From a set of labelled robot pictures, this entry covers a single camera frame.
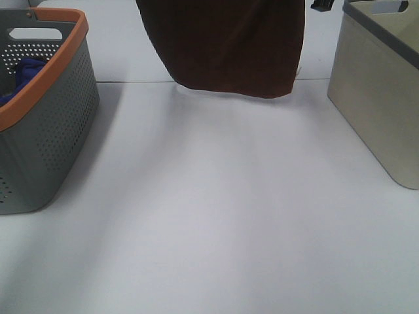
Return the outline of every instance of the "gray plastic basket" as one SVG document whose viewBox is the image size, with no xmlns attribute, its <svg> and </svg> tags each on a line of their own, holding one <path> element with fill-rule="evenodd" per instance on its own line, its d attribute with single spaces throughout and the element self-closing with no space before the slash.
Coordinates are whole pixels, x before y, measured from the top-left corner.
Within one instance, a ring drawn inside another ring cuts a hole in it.
<svg viewBox="0 0 419 314">
<path fill-rule="evenodd" d="M 63 38 L 13 39 L 15 28 L 54 28 Z M 0 107 L 0 214 L 45 206 L 83 146 L 99 103 L 87 31 L 78 10 L 0 10 L 0 94 L 13 91 L 12 66 L 21 58 L 49 59 Z"/>
</svg>

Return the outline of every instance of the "blue fabric in basket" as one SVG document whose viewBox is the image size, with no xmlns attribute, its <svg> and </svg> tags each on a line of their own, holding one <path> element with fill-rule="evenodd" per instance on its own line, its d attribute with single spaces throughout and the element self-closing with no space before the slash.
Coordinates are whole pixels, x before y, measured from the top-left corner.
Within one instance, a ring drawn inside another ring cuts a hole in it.
<svg viewBox="0 0 419 314">
<path fill-rule="evenodd" d="M 16 71 L 16 88 L 10 95 L 0 97 L 0 107 L 8 103 L 20 90 L 25 87 L 31 79 L 45 66 L 46 61 L 25 58 L 20 60 L 15 67 Z"/>
</svg>

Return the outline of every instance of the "white tabletop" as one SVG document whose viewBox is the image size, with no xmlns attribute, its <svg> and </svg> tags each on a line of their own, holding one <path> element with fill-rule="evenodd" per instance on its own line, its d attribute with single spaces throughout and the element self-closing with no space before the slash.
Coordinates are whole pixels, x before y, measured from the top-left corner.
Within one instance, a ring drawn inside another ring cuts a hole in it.
<svg viewBox="0 0 419 314">
<path fill-rule="evenodd" d="M 419 193 L 327 84 L 275 101 L 99 84 L 57 198 L 0 217 L 0 313 L 417 313 Z"/>
<path fill-rule="evenodd" d="M 0 9 L 24 9 L 28 5 L 27 0 L 1 0 Z"/>
<path fill-rule="evenodd" d="M 39 6 L 73 8 L 86 13 L 89 23 L 87 41 L 96 80 L 173 80 L 149 40 L 135 0 L 51 0 Z"/>
<path fill-rule="evenodd" d="M 306 0 L 305 42 L 298 79 L 329 79 L 337 46 L 342 5 L 320 13 Z M 145 31 L 135 0 L 48 0 L 41 7 L 85 11 L 87 36 L 96 79 L 102 82 L 166 82 L 173 79 Z"/>
</svg>

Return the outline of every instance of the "hanging brown towel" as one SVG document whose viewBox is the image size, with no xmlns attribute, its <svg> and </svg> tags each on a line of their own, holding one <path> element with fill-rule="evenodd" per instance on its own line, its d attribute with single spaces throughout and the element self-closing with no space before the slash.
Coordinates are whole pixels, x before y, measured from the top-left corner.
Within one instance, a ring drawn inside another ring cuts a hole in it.
<svg viewBox="0 0 419 314">
<path fill-rule="evenodd" d="M 263 98 L 291 93 L 304 37 L 304 0 L 137 0 L 176 82 Z"/>
</svg>

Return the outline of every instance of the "gray bin rim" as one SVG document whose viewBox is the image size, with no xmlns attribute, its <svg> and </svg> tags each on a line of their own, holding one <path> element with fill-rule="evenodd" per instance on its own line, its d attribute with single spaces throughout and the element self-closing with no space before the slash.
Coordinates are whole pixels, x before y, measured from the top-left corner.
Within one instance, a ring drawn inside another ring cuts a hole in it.
<svg viewBox="0 0 419 314">
<path fill-rule="evenodd" d="M 356 22 L 361 24 L 365 29 L 372 33 L 376 38 L 380 39 L 384 44 L 389 46 L 404 60 L 409 62 L 419 70 L 419 52 L 415 51 L 408 44 L 398 39 L 388 30 L 384 29 L 380 24 L 370 19 L 366 14 L 355 8 L 352 3 L 360 1 L 374 1 L 374 0 L 345 0 L 343 11 L 353 18 Z"/>
</svg>

